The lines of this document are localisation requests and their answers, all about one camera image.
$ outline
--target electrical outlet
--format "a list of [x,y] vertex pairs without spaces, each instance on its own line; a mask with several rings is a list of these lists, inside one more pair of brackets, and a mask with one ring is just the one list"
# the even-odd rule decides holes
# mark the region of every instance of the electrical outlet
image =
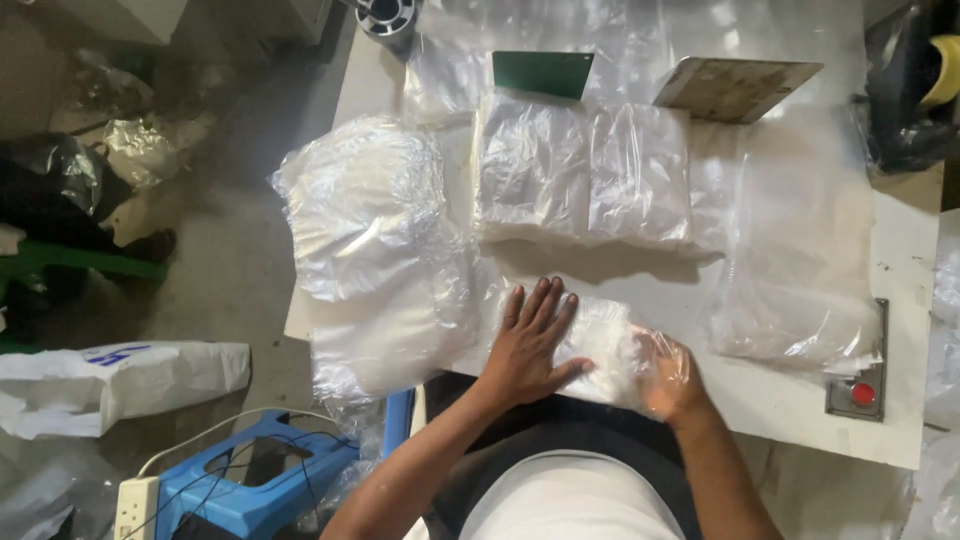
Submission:
[[120,482],[113,540],[154,540],[159,490],[157,477]]

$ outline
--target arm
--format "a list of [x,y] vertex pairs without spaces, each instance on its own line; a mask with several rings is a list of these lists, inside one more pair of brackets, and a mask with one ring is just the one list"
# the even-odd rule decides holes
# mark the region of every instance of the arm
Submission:
[[592,367],[585,358],[552,366],[554,350],[577,306],[576,296],[570,295],[553,318],[563,290],[560,278],[541,279],[524,306],[523,287],[514,289],[479,379],[350,494],[321,540],[402,538],[429,506],[447,472],[493,419],[514,405],[556,392]]
[[659,332],[638,331],[637,337],[641,349],[653,351],[658,368],[655,383],[638,382],[640,393],[677,435],[704,539],[782,540],[693,354]]

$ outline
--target power cord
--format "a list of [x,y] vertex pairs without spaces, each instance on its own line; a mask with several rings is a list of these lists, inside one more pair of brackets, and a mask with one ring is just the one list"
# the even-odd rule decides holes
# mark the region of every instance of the power cord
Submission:
[[[288,437],[288,436],[282,435],[282,434],[269,435],[270,437],[281,437],[281,438],[283,438],[283,439],[286,439],[286,440],[287,440],[287,446],[281,446],[281,447],[277,447],[277,448],[270,449],[269,451],[265,452],[263,455],[267,455],[267,454],[271,454],[271,453],[274,453],[274,452],[278,452],[278,451],[280,451],[280,450],[285,450],[288,446],[290,446],[292,443],[296,442],[298,439],[302,439],[303,437],[306,437],[306,436],[308,436],[308,435],[326,435],[326,436],[332,438],[333,440],[337,441],[338,443],[340,443],[341,445],[343,445],[343,446],[345,446],[345,447],[348,447],[348,448],[352,448],[352,449],[354,449],[354,450],[357,450],[357,447],[352,446],[352,445],[348,444],[347,442],[341,440],[339,437],[337,437],[337,436],[334,435],[333,433],[330,433],[329,431],[318,430],[318,431],[309,431],[308,433],[304,433],[303,435],[298,435],[298,436],[296,436],[296,437]],[[249,467],[249,466],[251,465],[251,462],[247,462],[247,463],[244,463],[244,464],[241,464],[241,465],[232,465],[232,462],[233,462],[234,459],[237,458],[237,456],[239,456],[240,454],[242,454],[243,452],[245,452],[247,449],[249,449],[249,448],[250,448],[251,446],[253,446],[254,444],[256,444],[256,441],[255,441],[255,440],[247,443],[246,446],[244,446],[243,448],[241,448],[239,451],[234,452],[234,453],[230,456],[230,458],[227,460],[227,464],[226,464],[226,465],[224,465],[223,467],[218,467],[217,469],[214,469],[213,471],[210,471],[210,472],[206,473],[205,475],[203,475],[203,476],[201,476],[201,477],[199,477],[199,478],[197,478],[197,479],[191,480],[189,483],[187,483],[187,484],[184,485],[182,488],[180,488],[179,490],[177,490],[177,492],[174,493],[166,503],[162,504],[162,505],[160,506],[160,508],[158,508],[158,509],[156,510],[156,512],[154,512],[154,515],[152,515],[152,516],[150,516],[149,518],[147,518],[146,520],[144,520],[143,524],[141,524],[139,527],[137,527],[137,528],[135,528],[134,530],[132,530],[130,533],[127,534],[127,536],[124,536],[121,540],[129,540],[131,537],[133,537],[134,534],[136,534],[137,531],[139,531],[139,530],[141,530],[142,528],[144,528],[144,527],[146,527],[147,525],[149,525],[150,522],[152,522],[153,520],[155,520],[156,517],[160,515],[160,512],[162,512],[164,508],[166,508],[170,503],[172,503],[172,502],[174,501],[174,499],[175,499],[179,494],[181,494],[181,493],[183,493],[184,491],[186,491],[186,489],[187,489],[188,487],[190,487],[191,485],[193,485],[193,484],[199,482],[200,480],[205,479],[205,478],[207,478],[207,477],[209,477],[209,476],[211,476],[211,475],[218,475],[219,473],[225,473],[228,469],[240,469],[240,468],[243,468],[243,467]],[[315,495],[314,492],[313,492],[313,486],[310,485],[310,477],[309,477],[309,475],[308,475],[307,472],[306,472],[306,465],[303,463],[303,461],[304,461],[303,459],[300,460],[300,467],[303,469],[303,477],[306,479],[307,488],[310,490],[310,497],[312,498],[313,503],[314,503],[314,504],[313,504],[313,507],[316,508],[316,507],[317,507],[317,504],[318,504],[318,503],[317,503],[317,497],[316,497],[316,495]],[[206,494],[206,496],[204,496],[204,498],[200,501],[200,503],[197,504],[197,507],[194,508],[193,510],[191,510],[185,517],[183,517],[183,518],[180,519],[180,523],[177,524],[177,527],[176,527],[176,528],[174,528],[173,532],[171,533],[171,536],[172,536],[173,534],[176,534],[177,531],[180,530],[180,527],[181,527],[184,523],[186,523],[187,520],[190,519],[190,517],[192,517],[194,514],[196,514],[196,513],[200,510],[200,508],[206,503],[206,501],[207,501],[207,500],[210,498],[210,496],[213,494],[213,491],[217,488],[217,484],[220,482],[220,479],[223,478],[224,476],[225,476],[225,475],[219,475],[219,476],[217,477],[217,479],[213,482],[213,486],[210,487],[210,491],[208,491],[207,494]]]
[[283,411],[286,411],[286,412],[296,412],[297,414],[302,415],[302,416],[314,416],[314,417],[320,418],[320,419],[322,419],[322,420],[328,420],[328,421],[330,421],[330,422],[333,422],[334,424],[337,423],[334,419],[330,418],[329,416],[326,416],[326,415],[324,415],[324,414],[320,414],[320,413],[317,413],[317,412],[313,412],[313,411],[310,411],[310,410],[299,410],[299,409],[295,409],[295,408],[286,408],[286,407],[282,407],[282,406],[262,406],[262,407],[258,407],[258,408],[252,408],[252,409],[250,409],[250,410],[245,410],[245,411],[241,412],[240,414],[235,414],[235,415],[227,418],[227,420],[224,420],[224,421],[221,422],[220,424],[217,424],[217,425],[214,426],[213,428],[210,428],[210,429],[208,429],[208,430],[206,430],[206,431],[202,431],[202,432],[200,432],[200,433],[198,433],[198,434],[190,437],[189,439],[187,439],[187,440],[179,443],[177,446],[168,448],[168,449],[164,450],[163,452],[161,452],[161,453],[159,453],[159,454],[151,457],[150,459],[147,460],[146,463],[143,464],[143,467],[140,469],[140,472],[137,473],[136,477],[139,478],[139,479],[142,479],[142,478],[144,478],[145,476],[147,476],[147,471],[150,469],[150,466],[153,465],[154,463],[156,463],[156,461],[157,461],[158,459],[160,459],[161,457],[164,457],[165,455],[169,454],[170,452],[174,452],[174,451],[177,451],[177,450],[183,448],[184,446],[186,446],[186,445],[188,445],[188,444],[196,441],[197,439],[203,437],[204,435],[210,433],[211,431],[217,430],[217,429],[225,426],[226,424],[228,424],[228,423],[236,420],[237,418],[240,418],[241,416],[246,416],[246,415],[248,415],[248,414],[253,414],[253,413],[255,413],[255,412],[261,412],[261,411],[264,411],[264,410],[283,410]]

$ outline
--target red button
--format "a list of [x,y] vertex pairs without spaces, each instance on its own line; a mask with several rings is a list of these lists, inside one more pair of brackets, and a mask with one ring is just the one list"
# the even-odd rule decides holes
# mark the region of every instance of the red button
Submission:
[[858,382],[850,390],[851,399],[857,405],[869,405],[876,399],[876,391],[866,382]]

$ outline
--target green card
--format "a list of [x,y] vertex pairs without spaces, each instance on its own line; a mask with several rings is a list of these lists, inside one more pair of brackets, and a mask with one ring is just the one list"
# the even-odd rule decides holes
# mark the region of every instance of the green card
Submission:
[[570,99],[584,95],[593,53],[493,51],[493,83]]

